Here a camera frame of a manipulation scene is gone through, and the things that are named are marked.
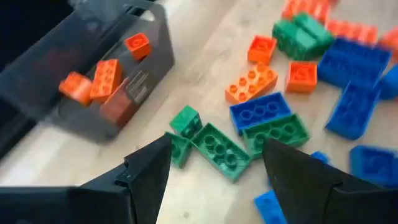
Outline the orange 2x2 toy brick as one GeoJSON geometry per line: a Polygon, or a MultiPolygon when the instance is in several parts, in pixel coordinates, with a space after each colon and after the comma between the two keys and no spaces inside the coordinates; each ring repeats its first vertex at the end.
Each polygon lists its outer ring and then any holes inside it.
{"type": "Polygon", "coordinates": [[[273,37],[255,35],[249,46],[247,58],[250,62],[269,65],[276,45],[277,40],[273,37]]]}
{"type": "Polygon", "coordinates": [[[144,33],[137,33],[124,40],[124,44],[136,60],[141,60],[152,52],[152,46],[144,33]]]}
{"type": "Polygon", "coordinates": [[[317,86],[317,63],[290,61],[285,79],[285,91],[289,93],[312,93],[317,86]]]}

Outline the translucent grey plastic bin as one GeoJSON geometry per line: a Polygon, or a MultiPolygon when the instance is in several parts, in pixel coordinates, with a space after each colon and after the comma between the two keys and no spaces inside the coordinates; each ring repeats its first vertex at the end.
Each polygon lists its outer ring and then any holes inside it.
{"type": "Polygon", "coordinates": [[[126,91],[137,109],[174,65],[164,8],[146,0],[88,0],[0,72],[0,96],[31,119],[46,120],[95,142],[112,141],[122,130],[100,115],[100,104],[88,107],[56,92],[72,70],[93,77],[95,61],[121,61],[126,91]],[[136,60],[124,40],[144,33],[152,52],[136,60]]]}

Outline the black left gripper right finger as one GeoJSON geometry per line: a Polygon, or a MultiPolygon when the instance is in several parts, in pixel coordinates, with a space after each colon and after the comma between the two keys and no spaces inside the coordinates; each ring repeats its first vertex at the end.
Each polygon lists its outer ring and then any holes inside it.
{"type": "Polygon", "coordinates": [[[268,139],[262,152],[288,224],[382,224],[379,186],[268,139]]]}

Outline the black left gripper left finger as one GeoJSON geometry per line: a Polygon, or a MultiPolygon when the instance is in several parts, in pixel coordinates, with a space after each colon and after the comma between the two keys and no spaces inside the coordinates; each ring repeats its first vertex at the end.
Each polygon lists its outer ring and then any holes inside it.
{"type": "Polygon", "coordinates": [[[171,151],[171,137],[163,135],[83,184],[79,224],[155,224],[169,178],[171,151]]]}

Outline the green 2x2 toy brick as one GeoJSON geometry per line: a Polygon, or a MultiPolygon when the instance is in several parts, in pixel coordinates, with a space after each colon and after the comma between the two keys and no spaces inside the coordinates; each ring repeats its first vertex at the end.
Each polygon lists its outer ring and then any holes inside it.
{"type": "Polygon", "coordinates": [[[171,162],[183,169],[192,151],[191,140],[167,131],[165,135],[170,137],[172,143],[171,162]]]}
{"type": "Polygon", "coordinates": [[[199,113],[191,106],[184,108],[169,123],[175,134],[191,139],[203,127],[199,113]]]}

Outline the blue 2x4 toy brick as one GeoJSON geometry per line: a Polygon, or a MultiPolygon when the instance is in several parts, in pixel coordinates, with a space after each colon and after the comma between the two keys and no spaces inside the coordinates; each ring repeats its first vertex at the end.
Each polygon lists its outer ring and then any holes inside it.
{"type": "Polygon", "coordinates": [[[239,136],[243,135],[244,129],[292,114],[281,92],[232,105],[229,112],[239,136]]]}
{"type": "Polygon", "coordinates": [[[367,129],[381,90],[349,82],[325,128],[349,140],[359,139],[367,129]]]}
{"type": "Polygon", "coordinates": [[[360,62],[368,62],[382,70],[387,67],[392,55],[390,50],[344,38],[335,39],[330,50],[342,53],[360,62]]]}
{"type": "Polygon", "coordinates": [[[349,82],[373,88],[381,74],[381,66],[336,50],[328,50],[317,67],[320,80],[342,88],[349,82]]]}

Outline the orange 2x4 toy brick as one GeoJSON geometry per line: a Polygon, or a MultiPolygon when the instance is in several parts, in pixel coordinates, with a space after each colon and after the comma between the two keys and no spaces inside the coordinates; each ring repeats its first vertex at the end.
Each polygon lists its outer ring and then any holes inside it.
{"type": "Polygon", "coordinates": [[[393,59],[398,62],[398,26],[383,34],[377,44],[391,50],[393,59]]]}
{"type": "Polygon", "coordinates": [[[336,37],[355,40],[364,44],[377,42],[378,28],[350,21],[330,20],[326,28],[336,37]]]}
{"type": "Polygon", "coordinates": [[[292,20],[301,12],[306,12],[321,24],[325,25],[331,11],[331,5],[327,0],[287,0],[281,18],[292,20]]]}
{"type": "Polygon", "coordinates": [[[96,65],[91,86],[91,99],[100,103],[105,102],[120,85],[122,71],[118,59],[100,60],[96,65]]]}
{"type": "Polygon", "coordinates": [[[265,95],[272,90],[278,79],[278,74],[264,63],[257,63],[247,74],[226,87],[224,97],[233,105],[265,95]]]}

